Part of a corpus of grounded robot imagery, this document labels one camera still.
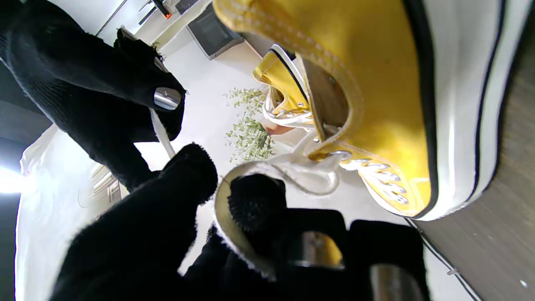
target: sneaker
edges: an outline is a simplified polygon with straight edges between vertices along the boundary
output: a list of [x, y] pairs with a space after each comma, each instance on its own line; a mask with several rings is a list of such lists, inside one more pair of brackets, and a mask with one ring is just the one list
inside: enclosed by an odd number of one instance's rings
[[263, 106], [267, 120], [282, 126], [314, 128], [304, 80], [280, 46], [270, 48], [253, 77], [270, 86]]
[[476, 200], [531, 0], [215, 0], [230, 29], [304, 59], [320, 143], [392, 213], [434, 220]]

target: shoelace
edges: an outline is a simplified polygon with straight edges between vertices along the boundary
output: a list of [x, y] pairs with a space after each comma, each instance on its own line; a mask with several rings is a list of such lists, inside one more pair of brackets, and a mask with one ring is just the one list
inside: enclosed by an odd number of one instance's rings
[[340, 167], [346, 170], [358, 170], [361, 176], [373, 186], [381, 190], [383, 195], [386, 195], [391, 200], [406, 205], [408, 203], [407, 198], [401, 194], [407, 191], [394, 183], [399, 182], [401, 179], [398, 175], [386, 171], [390, 168], [390, 165], [384, 163], [370, 163], [371, 159], [357, 159], [351, 160], [348, 163], [340, 163]]

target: green plant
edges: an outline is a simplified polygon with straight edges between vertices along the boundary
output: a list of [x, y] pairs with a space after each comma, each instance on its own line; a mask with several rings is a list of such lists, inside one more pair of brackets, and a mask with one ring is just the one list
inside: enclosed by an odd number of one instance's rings
[[229, 140], [227, 145], [234, 146], [236, 153], [232, 154], [230, 162], [267, 159], [273, 155], [274, 141], [266, 132], [262, 124], [256, 119], [261, 116], [261, 108], [266, 95], [259, 89], [234, 88], [227, 98], [234, 100], [234, 107], [244, 107], [242, 118], [233, 125], [232, 130], [225, 134]]

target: floor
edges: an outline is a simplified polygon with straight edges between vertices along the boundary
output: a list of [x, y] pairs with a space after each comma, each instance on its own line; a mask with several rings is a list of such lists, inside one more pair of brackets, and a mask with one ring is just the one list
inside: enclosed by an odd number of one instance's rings
[[523, 34], [502, 112], [499, 168], [483, 196], [418, 222], [484, 300], [535, 300], [535, 18]]

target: black stripe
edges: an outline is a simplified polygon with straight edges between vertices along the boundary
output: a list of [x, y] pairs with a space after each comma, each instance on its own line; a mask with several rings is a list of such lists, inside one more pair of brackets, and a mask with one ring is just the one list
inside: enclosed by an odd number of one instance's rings
[[[408, 219], [406, 217], [404, 217], [404, 219], [412, 228], [419, 230], [419, 228], [412, 223], [411, 219]], [[420, 235], [423, 237], [422, 243], [431, 252], [431, 254], [433, 254], [448, 269], [451, 269], [451, 268], [456, 269], [455, 266], [446, 258], [446, 256], [444, 256], [444, 254], [442, 254], [438, 250], [437, 246], [435, 246], [433, 244], [433, 242], [429, 239], [429, 237], [425, 233], [420, 232]], [[470, 297], [474, 301], [477, 301], [478, 299], [479, 300], [483, 300], [481, 298], [481, 296], [473, 289], [473, 287], [470, 285], [470, 283], [464, 278], [463, 275], [455, 274], [455, 277], [460, 282], [460, 284], [463, 286], [463, 288], [468, 293], [468, 295], [470, 295]], [[467, 284], [470, 286], [470, 288], [472, 289], [473, 293], [468, 289]]]
[[501, 0], [500, 3], [500, 19], [498, 21], [498, 32], [496, 33], [496, 40], [494, 41], [494, 47], [492, 48], [491, 58], [488, 61], [488, 67], [487, 67], [487, 73], [485, 74], [485, 81], [483, 83], [483, 90], [481, 92], [481, 99], [479, 100], [479, 113], [477, 118], [477, 129], [476, 129], [476, 166], [475, 166], [475, 178], [474, 178], [474, 184], [472, 192], [470, 193], [470, 196], [466, 199], [467, 202], [470, 200], [470, 198], [473, 196], [473, 194], [476, 192], [477, 185], [479, 184], [479, 167], [481, 165], [481, 158], [479, 155], [479, 151], [481, 148], [480, 145], [480, 137], [481, 134], [481, 120], [483, 115], [483, 103], [485, 101], [485, 94], [487, 93], [487, 85], [488, 85], [488, 79], [491, 76], [492, 71], [492, 64], [494, 63], [494, 56], [496, 55], [496, 50], [498, 49], [498, 43], [501, 39], [502, 29], [503, 29], [503, 19], [505, 17], [505, 9], [506, 9], [506, 0]]
[[304, 100], [308, 103], [307, 95], [304, 93], [303, 87], [301, 87], [301, 84], [299, 84], [299, 81], [297, 80], [297, 78], [295, 77], [294, 73], [292, 72], [292, 69], [290, 69], [290, 67], [286, 64], [286, 62], [284, 61], [284, 59], [280, 56], [280, 54], [278, 52], [276, 52], [272, 48], [270, 48], [268, 51], [274, 53], [279, 58], [279, 60], [282, 62], [284, 67], [286, 67], [286, 69], [288, 70], [288, 72], [290, 73], [292, 78], [294, 79], [295, 84], [298, 86], [299, 91], [301, 91], [301, 94], [303, 95]]
[[421, 0], [403, 0], [405, 11], [414, 36], [414, 43], [418, 52], [420, 72], [420, 95], [424, 114], [425, 134], [427, 137], [427, 161], [431, 196], [429, 204], [413, 218], [417, 219], [429, 212], [438, 199], [438, 171], [437, 171], [437, 119], [435, 113], [434, 88], [434, 51], [431, 32], [427, 23], [425, 8]]

